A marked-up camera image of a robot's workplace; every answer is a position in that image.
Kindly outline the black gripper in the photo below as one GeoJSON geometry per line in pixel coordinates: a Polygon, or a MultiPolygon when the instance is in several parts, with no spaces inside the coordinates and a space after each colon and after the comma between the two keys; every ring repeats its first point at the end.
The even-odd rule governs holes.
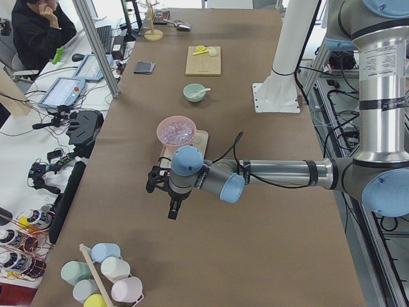
{"type": "Polygon", "coordinates": [[[179,209],[183,200],[186,200],[190,196],[190,188],[174,191],[169,188],[168,195],[171,198],[169,204],[168,219],[176,220],[178,217],[179,209]]]}

